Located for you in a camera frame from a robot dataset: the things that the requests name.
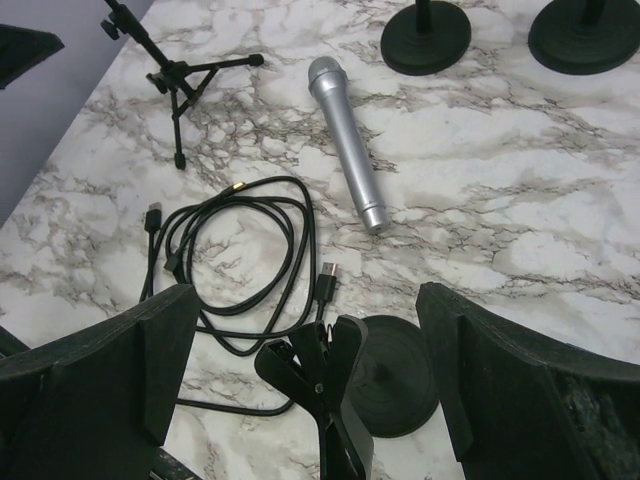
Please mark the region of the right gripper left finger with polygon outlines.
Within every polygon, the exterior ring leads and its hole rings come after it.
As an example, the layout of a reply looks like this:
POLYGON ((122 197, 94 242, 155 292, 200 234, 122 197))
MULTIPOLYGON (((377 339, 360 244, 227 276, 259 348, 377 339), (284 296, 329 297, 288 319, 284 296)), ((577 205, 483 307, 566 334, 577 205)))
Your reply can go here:
POLYGON ((2 478, 195 478, 163 446, 197 319, 181 284, 36 348, 3 330, 2 478))

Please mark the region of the black round base stand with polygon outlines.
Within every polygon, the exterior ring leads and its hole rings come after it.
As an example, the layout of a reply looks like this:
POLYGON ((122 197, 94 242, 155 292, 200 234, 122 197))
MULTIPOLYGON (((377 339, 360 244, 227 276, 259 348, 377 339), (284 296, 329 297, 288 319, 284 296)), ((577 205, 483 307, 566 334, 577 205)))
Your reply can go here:
POLYGON ((254 367, 313 417, 323 479, 370 478, 375 439, 414 432, 439 403, 420 328, 391 315, 303 325, 254 367))

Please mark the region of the black tripod shock mount stand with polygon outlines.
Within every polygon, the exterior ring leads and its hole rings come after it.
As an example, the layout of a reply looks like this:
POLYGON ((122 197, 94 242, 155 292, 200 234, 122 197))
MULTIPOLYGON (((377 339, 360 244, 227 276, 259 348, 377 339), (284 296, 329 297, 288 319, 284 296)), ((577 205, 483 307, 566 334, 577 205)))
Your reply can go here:
POLYGON ((105 33, 112 40, 118 40, 120 34, 129 35, 144 48, 160 67, 157 73, 149 73, 146 78, 161 94, 170 95, 176 148, 174 164, 178 170, 184 170, 186 158, 182 149, 181 116, 198 102, 220 70, 245 65, 259 67, 264 64, 264 57, 261 54, 251 54, 239 59, 196 65, 190 65, 185 61, 170 60, 126 5, 116 0, 106 0, 105 3, 111 9, 108 20, 101 22, 105 33))

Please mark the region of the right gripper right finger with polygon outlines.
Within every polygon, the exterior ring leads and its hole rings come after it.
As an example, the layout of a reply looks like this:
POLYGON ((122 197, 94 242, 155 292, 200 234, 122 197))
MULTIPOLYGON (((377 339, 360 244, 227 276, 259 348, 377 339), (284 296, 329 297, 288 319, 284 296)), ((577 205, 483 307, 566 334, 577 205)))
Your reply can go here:
POLYGON ((639 367, 545 336, 440 283, 416 311, 468 479, 636 479, 639 367))

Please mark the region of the silver microphone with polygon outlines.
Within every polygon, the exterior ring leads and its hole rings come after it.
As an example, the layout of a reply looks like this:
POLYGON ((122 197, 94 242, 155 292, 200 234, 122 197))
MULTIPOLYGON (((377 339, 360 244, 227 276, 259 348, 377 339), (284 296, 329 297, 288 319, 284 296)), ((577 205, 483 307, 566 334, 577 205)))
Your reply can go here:
POLYGON ((309 92, 327 123, 357 214, 369 234, 380 234, 388 228, 388 214, 356 124, 346 72, 334 58, 322 56, 312 61, 307 76, 309 92))

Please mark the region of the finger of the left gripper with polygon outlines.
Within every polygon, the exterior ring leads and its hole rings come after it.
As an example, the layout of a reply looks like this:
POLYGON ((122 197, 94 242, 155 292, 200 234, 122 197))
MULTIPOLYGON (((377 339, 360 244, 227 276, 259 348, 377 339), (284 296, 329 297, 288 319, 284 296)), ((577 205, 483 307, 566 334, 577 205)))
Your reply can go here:
POLYGON ((0 88, 6 87, 31 68, 64 48, 49 32, 1 25, 0 88))

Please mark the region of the black clip microphone stand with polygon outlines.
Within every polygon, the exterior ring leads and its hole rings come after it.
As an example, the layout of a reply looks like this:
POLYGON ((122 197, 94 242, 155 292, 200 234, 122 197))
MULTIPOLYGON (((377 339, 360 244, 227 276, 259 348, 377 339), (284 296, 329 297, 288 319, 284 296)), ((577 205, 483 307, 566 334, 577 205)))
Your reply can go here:
POLYGON ((627 62, 639 49, 635 0, 554 0, 534 19, 528 35, 533 57, 568 75, 592 75, 627 62))

